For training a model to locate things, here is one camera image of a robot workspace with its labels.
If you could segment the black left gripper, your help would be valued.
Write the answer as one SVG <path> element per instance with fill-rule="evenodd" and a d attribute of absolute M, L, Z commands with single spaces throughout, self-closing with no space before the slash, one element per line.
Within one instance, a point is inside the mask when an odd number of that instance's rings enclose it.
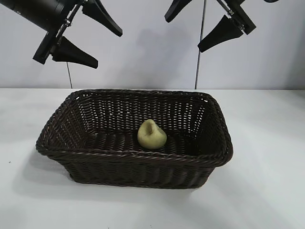
<path fill-rule="evenodd" d="M 71 62 L 97 69 L 97 59 L 62 36 L 69 13 L 79 4 L 79 0 L 4 1 L 5 7 L 47 32 L 34 54 L 35 61 L 45 64 L 51 54 L 55 62 Z M 83 5 L 82 13 L 105 26 L 115 35 L 119 37 L 123 35 L 121 27 L 112 19 L 100 0 L 87 0 Z"/>

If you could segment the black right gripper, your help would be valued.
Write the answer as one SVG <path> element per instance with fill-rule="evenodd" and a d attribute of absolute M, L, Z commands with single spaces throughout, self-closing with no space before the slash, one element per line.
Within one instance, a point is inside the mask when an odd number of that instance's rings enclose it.
<path fill-rule="evenodd" d="M 165 21 L 170 23 L 190 2 L 191 0 L 173 0 L 164 16 Z M 239 38 L 243 35 L 243 32 L 249 35 L 256 28 L 256 25 L 241 7 L 243 2 L 244 0 L 218 1 L 231 18 L 224 15 L 214 29 L 200 41 L 198 44 L 200 52 L 204 52 L 222 42 Z"/>

